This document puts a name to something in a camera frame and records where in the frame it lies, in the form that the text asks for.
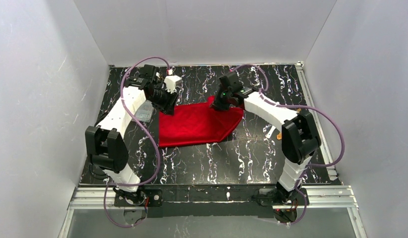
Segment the red cloth napkin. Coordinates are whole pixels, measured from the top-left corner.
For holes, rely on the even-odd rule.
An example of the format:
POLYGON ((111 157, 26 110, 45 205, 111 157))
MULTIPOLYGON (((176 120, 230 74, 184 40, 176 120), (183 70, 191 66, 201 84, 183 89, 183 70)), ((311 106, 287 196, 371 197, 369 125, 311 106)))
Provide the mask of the red cloth napkin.
POLYGON ((244 111, 237 107, 216 111, 210 107, 214 99, 209 96, 206 102, 175 106, 173 115, 160 113, 158 147, 218 143, 226 139, 239 125, 244 111))

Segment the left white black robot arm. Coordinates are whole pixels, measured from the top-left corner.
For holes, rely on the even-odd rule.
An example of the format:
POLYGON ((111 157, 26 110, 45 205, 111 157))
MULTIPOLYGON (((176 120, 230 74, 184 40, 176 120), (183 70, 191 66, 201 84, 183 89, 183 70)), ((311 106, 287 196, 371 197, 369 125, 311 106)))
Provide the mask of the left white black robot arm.
POLYGON ((151 102, 154 109, 173 115, 178 99, 177 86, 181 82, 182 78, 174 75, 172 70, 169 69, 163 77, 159 68, 149 64, 141 67, 138 73, 128 70, 121 82, 120 98, 103 119, 86 129, 90 164, 99 167, 120 190, 134 193, 142 185, 128 165, 129 152, 124 142, 125 132, 136 111, 144 103, 151 102))

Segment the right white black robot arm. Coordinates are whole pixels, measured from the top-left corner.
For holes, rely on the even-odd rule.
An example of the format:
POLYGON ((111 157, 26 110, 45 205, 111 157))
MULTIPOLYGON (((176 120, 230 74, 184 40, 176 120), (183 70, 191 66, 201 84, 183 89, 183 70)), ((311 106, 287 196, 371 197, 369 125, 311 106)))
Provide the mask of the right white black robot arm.
POLYGON ((256 89, 244 86, 234 88, 220 85, 211 107, 217 111, 242 108, 278 129, 285 162, 277 188, 287 192, 297 188, 303 172, 321 146, 315 120, 310 112, 299 113, 288 109, 256 89))

